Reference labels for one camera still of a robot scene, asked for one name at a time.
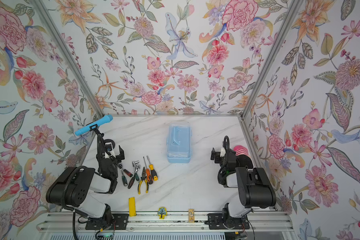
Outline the red black handled screwdriver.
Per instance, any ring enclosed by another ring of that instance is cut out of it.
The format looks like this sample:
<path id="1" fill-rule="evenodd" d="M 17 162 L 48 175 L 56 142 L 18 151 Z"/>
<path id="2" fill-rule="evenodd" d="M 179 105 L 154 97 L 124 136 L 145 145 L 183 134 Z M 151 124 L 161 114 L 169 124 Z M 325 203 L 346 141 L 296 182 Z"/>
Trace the red black handled screwdriver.
<path id="1" fill-rule="evenodd" d="M 122 172 L 124 174 L 127 174 L 130 178 L 133 177 L 133 174 L 131 172 L 129 172 L 128 170 L 124 169 L 124 167 L 123 167 L 123 165 L 121 163 L 118 164 L 118 167 L 119 167 L 119 169 L 122 170 Z"/>

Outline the green handled screwdriver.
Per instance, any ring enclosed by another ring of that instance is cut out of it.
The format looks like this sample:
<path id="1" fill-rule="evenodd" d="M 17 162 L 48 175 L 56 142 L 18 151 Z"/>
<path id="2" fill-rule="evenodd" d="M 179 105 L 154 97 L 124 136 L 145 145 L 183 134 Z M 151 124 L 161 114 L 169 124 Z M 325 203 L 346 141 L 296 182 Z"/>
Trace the green handled screwdriver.
<path id="1" fill-rule="evenodd" d="M 127 187 L 128 186 L 128 181 L 127 181 L 127 178 L 125 176 L 125 173 L 123 171 L 123 168 L 121 168 L 121 173 L 122 173 L 122 182 L 123 182 L 123 185 L 124 187 Z"/>

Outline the light blue plastic toolbox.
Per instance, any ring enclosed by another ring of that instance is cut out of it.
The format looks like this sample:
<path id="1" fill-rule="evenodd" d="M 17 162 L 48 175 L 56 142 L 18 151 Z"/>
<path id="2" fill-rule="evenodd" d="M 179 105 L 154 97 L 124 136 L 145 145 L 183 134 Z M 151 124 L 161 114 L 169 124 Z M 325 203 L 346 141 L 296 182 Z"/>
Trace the light blue plastic toolbox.
<path id="1" fill-rule="evenodd" d="M 171 164 L 187 164 L 192 157 L 192 131 L 188 122 L 174 123 L 167 137 L 167 159 Z"/>

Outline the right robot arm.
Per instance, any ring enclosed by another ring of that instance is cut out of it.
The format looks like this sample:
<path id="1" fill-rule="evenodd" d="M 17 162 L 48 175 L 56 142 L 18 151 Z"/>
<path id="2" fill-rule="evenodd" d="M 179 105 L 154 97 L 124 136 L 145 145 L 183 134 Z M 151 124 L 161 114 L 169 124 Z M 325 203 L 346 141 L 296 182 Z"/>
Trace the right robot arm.
<path id="1" fill-rule="evenodd" d="M 276 193 L 263 168 L 256 168 L 243 146 L 212 150 L 211 160 L 220 166 L 217 180 L 225 188 L 238 190 L 238 197 L 225 204 L 220 214 L 208 214 L 211 230 L 248 229 L 247 214 L 253 208 L 266 209 L 276 205 Z"/>

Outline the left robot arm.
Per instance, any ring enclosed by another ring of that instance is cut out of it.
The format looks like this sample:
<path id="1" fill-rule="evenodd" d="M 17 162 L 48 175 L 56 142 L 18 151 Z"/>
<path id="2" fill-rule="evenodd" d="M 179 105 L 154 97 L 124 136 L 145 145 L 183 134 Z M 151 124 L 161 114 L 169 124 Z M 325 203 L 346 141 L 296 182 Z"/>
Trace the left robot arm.
<path id="1" fill-rule="evenodd" d="M 66 168 L 47 190 L 47 202 L 87 218 L 96 228 L 111 226 L 115 221 L 111 207 L 89 192 L 114 193 L 118 184 L 118 164 L 125 159 L 121 147 L 118 147 L 119 154 L 115 154 L 115 146 L 112 140 L 105 140 L 103 146 L 98 144 L 97 171 L 85 166 Z"/>

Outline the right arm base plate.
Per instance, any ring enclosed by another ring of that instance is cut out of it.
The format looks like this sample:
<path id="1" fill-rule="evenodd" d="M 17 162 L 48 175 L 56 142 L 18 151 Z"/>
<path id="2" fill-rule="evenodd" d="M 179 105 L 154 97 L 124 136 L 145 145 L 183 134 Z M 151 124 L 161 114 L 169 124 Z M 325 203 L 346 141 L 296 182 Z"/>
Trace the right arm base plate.
<path id="1" fill-rule="evenodd" d="M 208 219 L 204 222 L 210 230 L 249 230 L 250 224 L 248 218 L 232 218 L 229 215 L 210 213 Z"/>

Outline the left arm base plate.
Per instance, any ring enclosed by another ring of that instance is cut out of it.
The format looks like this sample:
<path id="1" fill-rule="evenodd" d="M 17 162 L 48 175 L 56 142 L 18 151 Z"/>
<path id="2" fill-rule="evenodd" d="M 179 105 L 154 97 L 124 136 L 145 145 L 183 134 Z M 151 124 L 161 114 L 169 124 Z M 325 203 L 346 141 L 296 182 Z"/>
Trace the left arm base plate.
<path id="1" fill-rule="evenodd" d="M 99 219 L 89 218 L 85 230 L 126 230 L 129 220 L 129 214 L 112 214 Z"/>

